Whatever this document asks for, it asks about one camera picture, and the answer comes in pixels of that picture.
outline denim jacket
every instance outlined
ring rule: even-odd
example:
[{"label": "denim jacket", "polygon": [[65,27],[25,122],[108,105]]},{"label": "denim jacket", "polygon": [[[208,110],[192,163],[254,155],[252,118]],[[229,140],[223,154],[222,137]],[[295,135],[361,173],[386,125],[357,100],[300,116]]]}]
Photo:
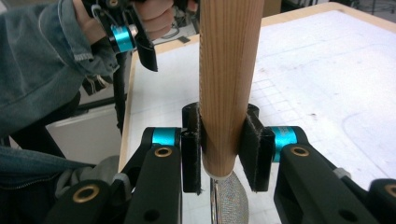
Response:
[{"label": "denim jacket", "polygon": [[0,137],[70,102],[85,76],[118,68],[106,40],[90,46],[72,0],[0,15]]}]

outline table surface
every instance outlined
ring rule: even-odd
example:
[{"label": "table surface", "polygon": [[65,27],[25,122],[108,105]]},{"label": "table surface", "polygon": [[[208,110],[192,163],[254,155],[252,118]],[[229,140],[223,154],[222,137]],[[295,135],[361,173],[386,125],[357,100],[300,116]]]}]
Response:
[{"label": "table surface", "polygon": [[[332,10],[338,10],[340,12],[343,12],[347,15],[350,15],[354,18],[357,18],[361,21],[366,21],[369,22],[375,26],[381,27],[383,29],[389,30],[393,33],[396,33],[396,23],[390,22],[383,20],[381,18],[372,16],[370,14],[358,11],[354,8],[351,7],[346,7],[344,5],[338,4],[338,3],[324,3],[324,4],[318,4],[312,7],[305,7],[285,13],[281,13],[278,15],[266,17],[262,19],[262,27],[264,26],[269,26],[269,25],[274,25],[282,22],[287,22],[287,21],[293,21],[297,20],[300,18],[308,17],[311,15],[323,13],[323,12],[328,12]],[[188,43],[182,43],[178,40],[163,43],[160,45],[157,45],[155,47],[157,54],[166,52],[168,50],[188,46],[194,43],[199,42],[199,35],[193,35],[189,36],[189,39],[191,40]],[[129,83],[129,90],[128,90],[128,98],[127,98],[127,106],[126,106],[126,113],[125,115],[130,115],[131,114],[131,99],[132,94],[133,94],[133,85],[134,85],[134,69],[135,69],[135,62],[138,59],[137,54],[134,54],[133,57],[133,63],[131,67],[131,74],[130,74],[130,83]],[[125,165],[126,160],[128,159],[127,157],[127,150],[128,150],[128,141],[127,141],[127,136],[128,136],[128,130],[129,130],[129,116],[125,117],[124,121],[124,134],[122,137],[122,144],[121,144],[121,150],[120,150],[120,169]]]},{"label": "table surface", "polygon": [[[355,25],[363,30],[356,30]],[[264,18],[262,26],[250,102],[261,110],[260,120],[264,125],[303,127],[317,150],[335,165],[346,168],[365,188],[374,178],[396,178],[393,149],[386,147],[394,141],[378,136],[384,131],[393,131],[380,134],[392,137],[393,127],[396,127],[396,119],[392,119],[396,101],[391,97],[376,97],[387,91],[392,95],[396,90],[394,82],[387,82],[394,77],[396,57],[393,52],[396,48],[390,45],[396,39],[396,24],[327,3]],[[366,37],[379,38],[380,42],[366,42]],[[146,127],[178,125],[179,108],[198,99],[199,36],[189,38],[191,41],[187,44],[173,41],[156,46],[161,65],[158,74],[144,69],[134,54],[130,79],[130,87],[134,85],[134,89],[130,88],[128,92],[120,167],[136,149],[140,131]],[[380,68],[373,60],[380,61]],[[183,61],[183,66],[175,66],[175,61]],[[382,67],[388,70],[382,73]],[[362,111],[360,105],[368,105],[369,110]],[[380,132],[373,133],[378,127]],[[376,148],[373,138],[380,139],[377,142],[383,145]],[[371,150],[368,153],[364,151],[367,147]],[[269,191],[252,193],[248,190],[240,162],[235,163],[234,171],[247,192],[249,223],[279,223],[273,203],[277,166],[276,163],[272,165]],[[201,196],[183,193],[183,223],[209,223],[207,180],[208,176],[202,172],[204,191]]]}]

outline metal mesh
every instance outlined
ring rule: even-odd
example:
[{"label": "metal mesh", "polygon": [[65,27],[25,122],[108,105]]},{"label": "metal mesh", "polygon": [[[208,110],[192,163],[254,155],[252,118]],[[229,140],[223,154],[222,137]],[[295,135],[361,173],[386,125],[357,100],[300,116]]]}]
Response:
[{"label": "metal mesh", "polygon": [[222,223],[248,224],[248,196],[234,172],[219,181],[218,203]]}]

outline wooden dowel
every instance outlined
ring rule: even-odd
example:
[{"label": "wooden dowel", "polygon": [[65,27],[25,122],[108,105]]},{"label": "wooden dowel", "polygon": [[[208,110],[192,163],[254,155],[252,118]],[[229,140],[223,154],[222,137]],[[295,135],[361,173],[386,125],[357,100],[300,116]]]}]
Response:
[{"label": "wooden dowel", "polygon": [[233,170],[248,109],[263,0],[201,0],[200,8],[203,163],[222,179]]}]

